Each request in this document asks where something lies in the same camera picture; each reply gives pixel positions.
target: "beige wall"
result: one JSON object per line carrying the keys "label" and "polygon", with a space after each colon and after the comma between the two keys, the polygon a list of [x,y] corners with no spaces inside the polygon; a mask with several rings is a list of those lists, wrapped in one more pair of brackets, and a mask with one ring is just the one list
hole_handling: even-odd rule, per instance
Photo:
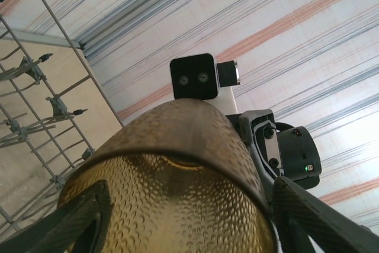
{"label": "beige wall", "polygon": [[[16,44],[13,41],[1,40],[0,57],[4,57],[15,48]],[[38,57],[45,53],[54,54],[48,61],[39,64],[39,66],[56,93],[63,91],[81,78],[87,76],[87,72],[71,49],[28,43],[25,44],[25,48],[33,59],[38,59]],[[22,58],[23,53],[19,51],[1,63],[5,69],[9,69],[18,66]],[[17,78],[15,82],[22,88],[31,84],[33,79],[24,74]],[[9,82],[0,82],[0,94],[13,90]],[[24,95],[41,118],[52,116],[51,104],[45,100],[46,97],[52,95],[44,83],[31,87],[24,92]],[[81,108],[88,109],[87,112],[75,117],[75,121],[95,149],[121,128],[91,80],[87,80],[70,93],[64,95],[62,100],[69,111]],[[20,125],[26,126],[36,121],[36,118],[18,94],[2,97],[0,98],[0,102],[11,116],[28,113],[25,117],[18,119]],[[0,112],[0,120],[3,121],[5,119],[5,115]],[[57,123],[56,128],[52,129],[51,133],[53,135],[58,134],[69,126],[71,126],[70,121]],[[10,133],[9,128],[1,125],[0,137],[8,133]],[[29,138],[34,146],[38,146],[49,139],[45,132],[31,134]],[[72,129],[59,137],[57,141],[64,149],[80,139],[79,133],[75,129]],[[80,158],[86,148],[87,145],[83,142],[68,150],[66,154],[71,161],[75,161]],[[50,142],[41,148],[39,152],[46,161],[58,153],[58,148]],[[56,174],[63,171],[68,165],[62,155],[50,164]],[[0,206],[9,214],[13,214],[35,193],[47,185],[50,178],[49,173],[41,167],[40,161],[31,153],[26,143],[0,149]],[[0,224],[3,222],[4,219],[0,217]]]}

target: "striped fabric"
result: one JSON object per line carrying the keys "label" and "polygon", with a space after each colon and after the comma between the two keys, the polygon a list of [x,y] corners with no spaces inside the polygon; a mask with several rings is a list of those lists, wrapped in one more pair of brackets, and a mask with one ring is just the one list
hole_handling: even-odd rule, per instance
{"label": "striped fabric", "polygon": [[[128,0],[48,1],[81,39]],[[0,9],[19,30],[58,35],[35,5]],[[271,108],[306,126],[323,163],[311,192],[379,234],[379,0],[170,0],[140,19],[87,54],[125,123],[173,99],[171,59],[237,60],[239,111]]]}

